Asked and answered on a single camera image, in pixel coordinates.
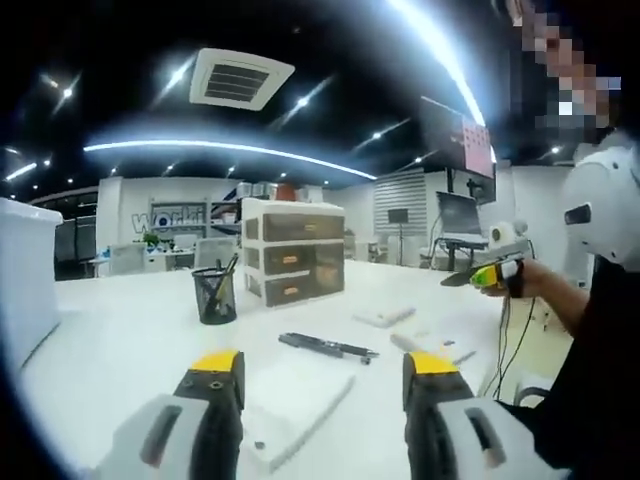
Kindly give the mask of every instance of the person's hand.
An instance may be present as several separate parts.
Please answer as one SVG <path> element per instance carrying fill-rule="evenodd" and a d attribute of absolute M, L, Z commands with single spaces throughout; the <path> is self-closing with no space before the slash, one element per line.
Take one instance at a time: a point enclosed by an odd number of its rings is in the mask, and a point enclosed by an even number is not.
<path fill-rule="evenodd" d="M 544 280 L 551 273 L 551 270 L 541 263 L 528 258 L 524 259 L 522 262 L 522 280 L 524 282 L 522 297 L 538 297 L 542 293 Z M 482 288 L 480 291 L 490 297 L 504 297 L 507 294 L 507 288 L 505 286 Z"/>

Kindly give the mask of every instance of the green plant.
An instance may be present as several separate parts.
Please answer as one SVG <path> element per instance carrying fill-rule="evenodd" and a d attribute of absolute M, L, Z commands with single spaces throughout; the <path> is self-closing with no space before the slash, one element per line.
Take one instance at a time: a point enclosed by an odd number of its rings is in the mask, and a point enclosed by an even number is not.
<path fill-rule="evenodd" d="M 151 232 L 145 232 L 142 236 L 142 241 L 145 242 L 149 247 L 157 247 L 160 243 L 160 237 L 157 234 Z"/>

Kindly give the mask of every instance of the laptop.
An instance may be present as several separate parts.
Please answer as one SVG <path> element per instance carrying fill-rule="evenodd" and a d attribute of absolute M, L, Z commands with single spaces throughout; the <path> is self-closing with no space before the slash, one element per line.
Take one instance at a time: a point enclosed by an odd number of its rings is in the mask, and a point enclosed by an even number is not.
<path fill-rule="evenodd" d="M 482 236 L 478 204 L 474 198 L 447 192 L 436 192 L 436 195 L 442 220 L 441 239 L 476 248 L 489 245 L 489 240 Z"/>

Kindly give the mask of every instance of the black mesh pen holder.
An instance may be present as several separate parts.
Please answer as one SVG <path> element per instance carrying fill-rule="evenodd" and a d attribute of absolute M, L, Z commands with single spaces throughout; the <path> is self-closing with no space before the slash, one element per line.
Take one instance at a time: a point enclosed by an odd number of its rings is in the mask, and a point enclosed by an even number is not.
<path fill-rule="evenodd" d="M 201 323 L 222 325 L 237 318 L 233 270 L 227 272 L 223 268 L 204 268 L 191 275 L 196 287 Z"/>

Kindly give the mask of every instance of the ceiling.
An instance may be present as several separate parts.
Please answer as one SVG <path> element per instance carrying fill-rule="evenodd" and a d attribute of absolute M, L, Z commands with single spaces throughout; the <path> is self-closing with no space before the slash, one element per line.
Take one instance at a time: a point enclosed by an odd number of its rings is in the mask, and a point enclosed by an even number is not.
<path fill-rule="evenodd" d="M 43 6 L 37 18 L 24 12 L 16 20 L 22 48 L 3 109 L 11 112 L 3 118 L 4 166 L 8 173 L 30 162 L 37 167 L 3 182 L 3 193 L 28 201 L 97 185 L 114 168 L 125 177 L 248 181 L 286 173 L 294 183 L 335 188 L 367 181 L 255 151 L 184 145 L 83 151 L 140 139 L 266 147 L 373 176 L 405 168 L 430 152 L 417 120 L 420 96 L 472 117 L 425 41 L 433 29 L 416 27 L 392 6 L 407 1 L 349 0 L 347 8 L 343 0 L 185 0 L 167 7 L 101 0 Z M 549 164 L 548 152 L 561 140 L 545 121 L 557 83 L 521 52 L 515 32 L 489 4 L 413 1 L 455 53 L 498 158 Z M 190 59 L 204 47 L 275 59 L 295 72 L 261 111 L 192 104 Z M 182 79 L 168 88 L 181 67 Z M 299 108 L 301 98 L 308 104 Z M 376 132 L 383 134 L 373 139 Z M 562 151 L 571 156 L 570 146 Z M 437 154 L 420 165 L 441 168 Z"/>

